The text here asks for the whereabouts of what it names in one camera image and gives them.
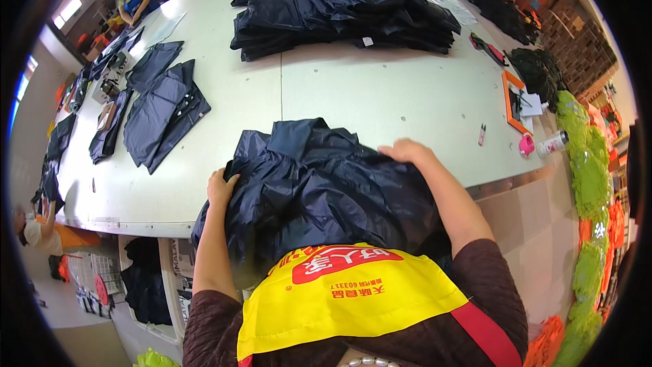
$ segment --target hand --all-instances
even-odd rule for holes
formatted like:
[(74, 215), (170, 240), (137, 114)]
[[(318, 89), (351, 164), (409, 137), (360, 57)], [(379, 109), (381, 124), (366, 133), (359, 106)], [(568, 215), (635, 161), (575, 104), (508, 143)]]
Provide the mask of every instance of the hand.
[(379, 146), (378, 151), (402, 163), (415, 163), (424, 157), (435, 156), (430, 148), (408, 138), (397, 140), (394, 146)]
[(226, 209), (226, 205), (229, 203), (229, 200), (231, 200), (233, 187), (238, 183), (239, 178), (240, 175), (233, 175), (228, 182), (225, 182), (224, 167), (213, 172), (211, 178), (208, 179), (208, 187), (206, 188), (210, 208)]

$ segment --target pearl necklace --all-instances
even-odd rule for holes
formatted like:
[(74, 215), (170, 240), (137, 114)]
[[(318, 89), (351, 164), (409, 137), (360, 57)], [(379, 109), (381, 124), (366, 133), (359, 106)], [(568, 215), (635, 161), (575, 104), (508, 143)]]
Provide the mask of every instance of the pearl necklace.
[(348, 364), (341, 364), (339, 367), (357, 367), (363, 364), (375, 364), (380, 367), (400, 367), (399, 363), (390, 363), (385, 359), (377, 359), (373, 356), (364, 356), (362, 359), (353, 359)]

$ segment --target blue apron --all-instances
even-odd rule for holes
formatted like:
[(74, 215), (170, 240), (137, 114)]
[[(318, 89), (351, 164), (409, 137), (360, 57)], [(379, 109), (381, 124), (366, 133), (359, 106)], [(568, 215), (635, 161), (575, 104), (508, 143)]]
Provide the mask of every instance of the blue apron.
[[(129, 0), (129, 2), (123, 0), (123, 6), (125, 7), (125, 12), (129, 13), (131, 17), (134, 17), (135, 11), (138, 10), (142, 2), (143, 0)], [(140, 13), (140, 19), (144, 18), (151, 12), (155, 11), (160, 6), (161, 4), (159, 3), (158, 0), (150, 0), (147, 6), (145, 7), (145, 10), (143, 10), (143, 12)]]

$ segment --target brown top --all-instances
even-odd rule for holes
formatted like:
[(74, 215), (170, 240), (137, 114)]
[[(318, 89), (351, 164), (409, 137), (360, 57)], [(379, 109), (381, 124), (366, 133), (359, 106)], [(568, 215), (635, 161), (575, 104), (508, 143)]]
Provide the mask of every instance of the brown top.
[[(495, 242), (477, 240), (464, 246), (453, 260), (452, 281), (507, 333), (523, 361), (526, 312)], [(236, 367), (241, 325), (242, 305), (233, 298), (216, 291), (194, 295), (183, 342), (183, 366)], [(348, 347), (396, 361), (401, 367), (493, 365), (451, 314), (379, 337), (338, 336), (257, 354), (254, 365), (335, 367)]]

